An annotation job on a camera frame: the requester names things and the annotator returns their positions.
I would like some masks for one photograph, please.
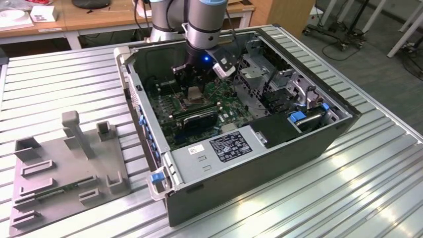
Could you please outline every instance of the warning label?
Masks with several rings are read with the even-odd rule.
[[[211,140],[211,146],[222,162],[228,162],[252,151],[239,131]]]

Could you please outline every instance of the motherboard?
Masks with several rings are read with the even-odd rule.
[[[151,106],[172,150],[240,128],[254,119],[230,81],[207,84],[202,98],[195,101],[188,101],[178,86],[174,87],[172,93],[167,95],[160,95],[156,91],[148,92]],[[198,115],[207,116],[202,122],[196,119]],[[203,130],[184,130],[191,119],[196,120],[191,124],[196,125],[199,122]]]

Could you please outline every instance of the label sticker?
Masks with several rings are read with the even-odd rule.
[[[239,131],[211,140],[211,146],[222,162],[228,162],[252,151]]]
[[[203,145],[196,145],[188,148],[190,155],[194,155],[204,150]]]
[[[48,31],[61,31],[61,28],[47,28],[47,29],[40,29],[39,32],[48,32]]]

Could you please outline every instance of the wooden desk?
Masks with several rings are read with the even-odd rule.
[[[87,13],[85,9],[77,8],[71,1],[63,2],[68,42],[72,50],[81,49],[77,37],[81,35],[96,34],[103,32],[113,32],[138,29],[139,26],[134,20],[132,0],[112,0],[111,8],[95,10]],[[251,15],[255,7],[234,3],[228,6],[231,18],[242,18],[240,28],[250,26]],[[138,21],[143,28],[147,27],[146,18],[138,15]],[[148,18],[150,26],[152,26],[152,18]]]
[[[64,32],[67,31],[67,25],[63,14],[63,0],[56,0],[53,6],[59,12],[56,22],[33,22],[32,27],[0,31],[0,45],[65,37]]]
[[[79,36],[81,35],[139,28],[134,20],[132,0],[112,0],[109,7],[96,9],[92,13],[87,13],[87,9],[77,8],[71,0],[56,0],[55,6],[60,10],[57,22],[35,23],[35,27],[16,29],[13,33],[12,31],[0,32],[0,45],[64,37],[72,50],[77,50],[81,49],[79,42]],[[252,5],[243,5],[239,2],[228,6],[231,18],[240,18],[239,28],[250,26],[254,10],[255,7]],[[143,17],[138,16],[138,21],[143,28],[147,27]],[[41,34],[37,32],[37,28],[61,28],[61,30]]]

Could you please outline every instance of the floor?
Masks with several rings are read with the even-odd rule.
[[[338,1],[332,13],[338,13],[343,2],[343,0]],[[323,9],[326,9],[328,3],[330,0],[318,0],[318,6]],[[359,5],[359,2],[354,3],[346,18],[347,25],[352,21]],[[363,28],[372,11],[367,7],[356,26],[358,29]],[[402,33],[398,32],[400,26],[402,23],[383,14],[379,15],[366,35],[368,41],[359,52],[344,61],[335,61],[322,54],[323,47],[335,42],[334,38],[314,32],[308,36],[302,36],[300,40],[388,110],[423,134],[423,102],[420,100],[423,81],[406,71],[402,64],[404,57],[400,53],[392,59],[386,57],[402,37]],[[420,33],[416,33],[411,37],[411,42],[415,42],[419,37]],[[336,59],[346,58],[355,51],[356,48],[350,48],[342,52],[332,46],[324,50],[327,55]],[[423,57],[418,57],[416,62],[423,66]],[[418,73],[418,70],[412,69],[411,66],[407,66],[407,68]]]

